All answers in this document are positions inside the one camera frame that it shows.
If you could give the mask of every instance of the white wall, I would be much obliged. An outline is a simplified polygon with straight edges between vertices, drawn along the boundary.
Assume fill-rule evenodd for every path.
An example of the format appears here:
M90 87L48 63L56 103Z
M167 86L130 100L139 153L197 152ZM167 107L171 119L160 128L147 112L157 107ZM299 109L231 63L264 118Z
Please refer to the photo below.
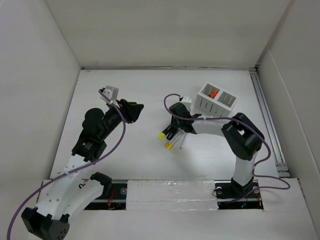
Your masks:
M320 236L320 1L295 0L258 68L285 160Z
M79 71L43 0L0 0L0 184L49 177Z
M9 223L20 204L30 193L39 188L41 184L42 180L38 179L7 182L6 184L0 185L0 240L7 239ZM24 207L34 208L37 197L38 195L36 194ZM26 240L28 238L28 231L20 214L14 221L11 240Z
M46 0L82 67L254 67L290 0Z

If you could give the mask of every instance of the white tabletop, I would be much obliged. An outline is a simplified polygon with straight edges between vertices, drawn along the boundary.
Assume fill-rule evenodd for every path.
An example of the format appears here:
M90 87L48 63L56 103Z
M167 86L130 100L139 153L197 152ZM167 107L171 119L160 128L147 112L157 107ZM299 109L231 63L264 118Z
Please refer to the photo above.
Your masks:
M38 240L30 234L28 240ZM310 215L257 209L83 211L66 240L317 240Z
M246 114L264 133L270 143L265 121L256 98L248 71L240 70L82 70L74 91L61 141L53 164L51 178L64 169L71 150L82 130L85 113L91 108L107 110L98 90L109 85L119 88L118 99L144 104L136 123L127 126L123 142L108 158L95 165L87 174L99 171L118 180L229 180L235 170L235 155L223 137L189 134L184 149L167 151L165 140L158 134L170 123L163 99L167 94L178 93L192 97L205 82L211 82L238 96L230 116ZM168 105L178 98L168 99ZM105 140L109 151L120 138L121 124ZM259 160L267 155L265 147ZM275 156L259 165L258 174L277 176Z

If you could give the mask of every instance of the white panel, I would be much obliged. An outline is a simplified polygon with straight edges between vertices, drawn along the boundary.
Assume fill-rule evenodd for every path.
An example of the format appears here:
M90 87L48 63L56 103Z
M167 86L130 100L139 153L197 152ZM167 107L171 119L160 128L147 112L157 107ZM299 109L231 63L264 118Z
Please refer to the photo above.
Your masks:
M253 67L289 0L46 0L82 67Z
M83 211L68 240L317 240L309 213L218 211ZM28 240L38 240L29 234Z
M319 12L319 0L295 1L270 48L318 169L320 169Z
M320 236L320 1L295 0L259 74L282 150Z
M126 210L218 210L214 180L130 180Z
M41 186L42 180L10 182L0 186L0 239L7 239L9 223L19 205L32 192ZM33 208L38 195L35 195L25 207ZM28 236L26 226L18 214L11 232L11 240L25 240Z
M300 179L314 225L320 226L320 174L291 97L270 51L264 56L258 70L285 161L291 175Z
M80 67L43 0L0 2L0 183L46 178Z
M212 82L238 96L230 116L244 113L266 133L255 90L248 71L232 70L82 70L77 82L62 138L56 154L51 178L65 167L71 150L82 130L85 113L91 108L108 108L100 99L98 89L106 85L119 88L118 98L144 104L139 119L127 125L126 134L119 148L108 158L94 165L86 178L99 171L113 179L125 180L229 180L235 171L236 156L221 136L189 134L183 150L178 147L165 149L166 140L158 134L171 121L163 104L170 93L190 96L195 101L198 91L206 82ZM168 99L171 106L177 97ZM107 153L122 134L121 124L105 142ZM256 160L267 155L265 147ZM275 156L259 165L256 173L277 176Z

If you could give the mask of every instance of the screw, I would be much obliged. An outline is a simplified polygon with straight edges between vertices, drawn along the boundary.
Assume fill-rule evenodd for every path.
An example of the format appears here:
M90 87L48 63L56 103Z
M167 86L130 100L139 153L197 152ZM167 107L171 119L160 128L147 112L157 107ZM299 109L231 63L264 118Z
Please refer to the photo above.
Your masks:
M127 189L125 187L120 189L120 194L121 195L126 195L127 194Z
M216 194L222 194L222 187L217 186L215 191L216 191Z
M254 186L252 190L254 190L254 193L256 194L260 193L260 189L257 186Z

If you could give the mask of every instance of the red wire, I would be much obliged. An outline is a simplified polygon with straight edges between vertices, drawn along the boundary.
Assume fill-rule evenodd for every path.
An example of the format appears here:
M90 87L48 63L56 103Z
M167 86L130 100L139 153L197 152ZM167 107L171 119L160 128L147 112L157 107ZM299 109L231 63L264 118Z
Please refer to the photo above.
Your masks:
M111 192L111 197L108 199L108 202L107 202L108 209L110 209L110 206L111 206L111 204L112 204L112 200L114 199L115 193L116 193L115 190L113 190L113 191Z
M260 196L259 196L257 193L255 193L255 192L252 192L252 194L254 194L254 195L258 198L258 200L259 200L259 205L261 206Z

